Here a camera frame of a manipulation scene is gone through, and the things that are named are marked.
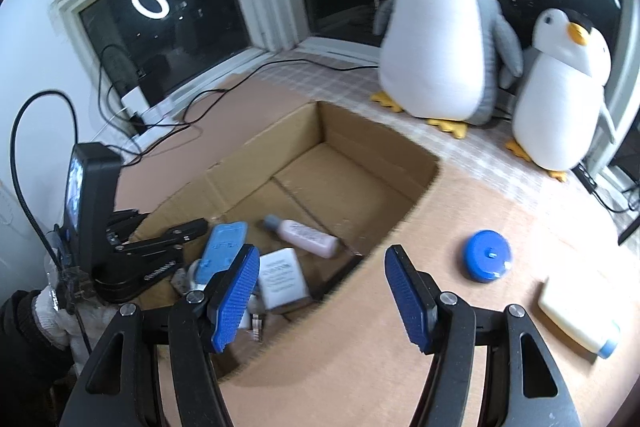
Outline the white gloved left hand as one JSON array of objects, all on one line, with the keys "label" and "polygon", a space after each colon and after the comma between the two keys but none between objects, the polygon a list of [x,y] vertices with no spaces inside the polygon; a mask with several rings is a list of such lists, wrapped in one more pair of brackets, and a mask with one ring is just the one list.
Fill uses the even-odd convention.
[{"label": "white gloved left hand", "polygon": [[102,305],[96,299],[81,299],[76,308],[79,314],[69,314],[58,302],[58,297],[55,296],[53,283],[58,281],[58,274],[56,274],[53,261],[47,257],[43,264],[48,283],[40,291],[32,305],[36,324],[40,332],[55,347],[70,348],[74,360],[74,371],[79,376],[90,357],[90,353],[85,345],[84,337],[82,337],[77,317],[80,317],[82,324],[84,324],[90,348],[93,349],[118,311],[118,306]]}]

